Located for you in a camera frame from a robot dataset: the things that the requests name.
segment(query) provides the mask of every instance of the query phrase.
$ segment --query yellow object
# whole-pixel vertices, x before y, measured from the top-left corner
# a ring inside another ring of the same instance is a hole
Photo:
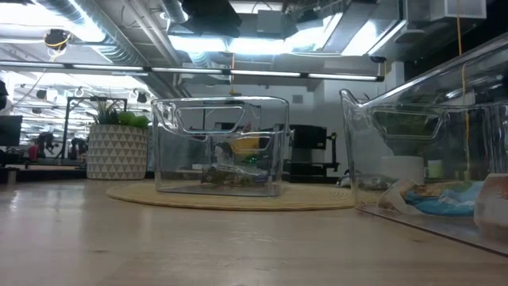
[[[174,187],[192,186],[197,181],[180,181]],[[284,184],[279,197],[188,195],[158,192],[154,184],[127,184],[110,188],[114,199],[164,207],[187,207],[227,211],[315,211],[353,207],[350,189],[329,184]]]
[[[231,143],[231,149],[235,154],[253,154],[260,148],[258,137],[236,139]]]

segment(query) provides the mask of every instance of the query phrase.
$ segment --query potted plant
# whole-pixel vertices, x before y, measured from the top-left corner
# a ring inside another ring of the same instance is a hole
[[[116,111],[117,101],[98,100],[90,128],[87,178],[141,180],[147,168],[148,119]]]

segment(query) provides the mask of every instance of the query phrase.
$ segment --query white geometric planter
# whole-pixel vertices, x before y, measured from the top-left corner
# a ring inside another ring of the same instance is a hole
[[[87,152],[87,178],[141,180],[146,174],[148,130],[93,125]]]

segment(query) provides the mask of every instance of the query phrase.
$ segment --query container handle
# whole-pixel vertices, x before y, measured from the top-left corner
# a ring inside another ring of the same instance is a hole
[[[421,115],[421,116],[432,116],[437,117],[437,124],[434,127],[433,132],[430,135],[406,135],[406,134],[390,134],[387,130],[377,121],[375,118],[376,113],[391,113],[391,114],[407,114],[407,115]],[[369,118],[371,119],[374,127],[381,133],[381,135],[387,139],[412,139],[412,140],[433,140],[436,138],[443,121],[445,120],[445,114],[443,112],[425,112],[425,111],[401,111],[380,108],[372,108],[369,111]]]
[[[232,129],[229,130],[204,130],[204,129],[196,129],[196,130],[188,130],[183,124],[182,118],[182,110],[241,110],[241,114],[238,117],[235,125]],[[207,134],[227,134],[227,133],[237,133],[238,125],[245,115],[245,109],[242,106],[193,106],[193,107],[179,107],[175,109],[176,118],[178,123],[182,126],[182,131],[189,135],[207,135]]]

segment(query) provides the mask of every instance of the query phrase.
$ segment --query computer monitor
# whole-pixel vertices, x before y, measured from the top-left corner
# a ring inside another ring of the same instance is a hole
[[[0,116],[0,146],[19,146],[22,116]]]

